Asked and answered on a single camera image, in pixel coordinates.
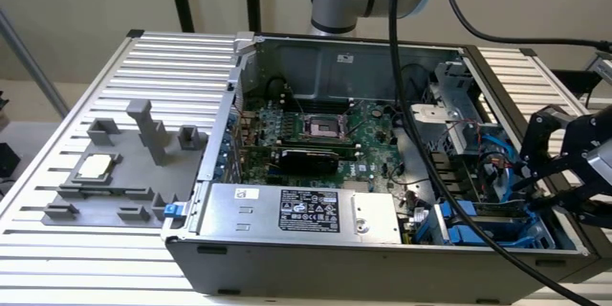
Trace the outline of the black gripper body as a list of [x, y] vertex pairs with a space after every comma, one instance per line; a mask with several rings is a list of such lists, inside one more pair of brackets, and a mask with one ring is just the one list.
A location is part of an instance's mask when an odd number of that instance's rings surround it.
[[565, 127], [561, 154], [584, 185], [611, 183], [611, 111], [583, 115]]

